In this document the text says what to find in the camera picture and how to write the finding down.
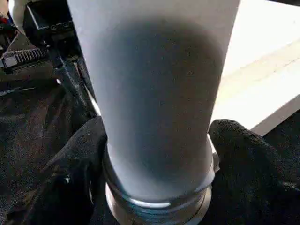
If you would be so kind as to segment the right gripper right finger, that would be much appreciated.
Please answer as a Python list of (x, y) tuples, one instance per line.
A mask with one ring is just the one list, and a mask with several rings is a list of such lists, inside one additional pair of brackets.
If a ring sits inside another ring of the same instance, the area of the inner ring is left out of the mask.
[(300, 183), (261, 136), (233, 120), (215, 120), (209, 135), (219, 171), (206, 214), (209, 225), (297, 225)]

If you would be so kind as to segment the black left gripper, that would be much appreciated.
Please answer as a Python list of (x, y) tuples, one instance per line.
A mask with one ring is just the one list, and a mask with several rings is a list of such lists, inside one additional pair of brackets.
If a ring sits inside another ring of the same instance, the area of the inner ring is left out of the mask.
[(90, 116), (101, 114), (67, 1), (7, 1), (7, 19), (1, 19), (0, 32), (10, 31), (26, 38), (33, 47), (7, 50), (0, 58), (1, 71), (12, 74), (48, 61), (57, 83), (80, 112)]

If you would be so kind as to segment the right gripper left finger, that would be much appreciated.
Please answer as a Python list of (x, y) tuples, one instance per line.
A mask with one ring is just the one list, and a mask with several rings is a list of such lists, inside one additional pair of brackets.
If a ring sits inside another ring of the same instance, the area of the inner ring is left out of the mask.
[(102, 117), (87, 121), (48, 162), (7, 213), (7, 225), (89, 225), (107, 135)]

